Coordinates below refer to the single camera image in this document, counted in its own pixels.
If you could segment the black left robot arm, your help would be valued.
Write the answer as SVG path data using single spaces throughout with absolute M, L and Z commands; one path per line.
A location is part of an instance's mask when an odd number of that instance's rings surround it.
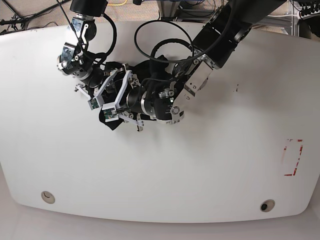
M 229 0 L 210 17 L 192 42 L 169 38 L 159 42 L 147 56 L 150 75 L 126 96 L 120 113 L 166 124 L 177 124 L 185 107 L 207 83 L 213 70 L 224 66 L 252 26 L 280 7 L 282 0 Z M 187 46 L 192 55 L 170 61 L 155 57 L 166 44 Z

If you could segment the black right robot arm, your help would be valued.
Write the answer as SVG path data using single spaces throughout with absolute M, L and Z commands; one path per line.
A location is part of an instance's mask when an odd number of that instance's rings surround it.
M 94 90 L 102 85 L 114 69 L 122 69 L 118 62 L 107 62 L 107 57 L 113 52 L 117 42 L 117 28 L 114 21 L 105 13 L 106 0 L 73 0 L 70 10 L 76 15 L 69 19 L 66 39 L 62 53 L 58 57 L 57 67 L 65 76 L 77 78 L 92 99 Z M 97 34 L 95 18 L 103 17 L 111 25 L 112 42 L 106 52 L 93 53 L 89 51 L 89 42 Z

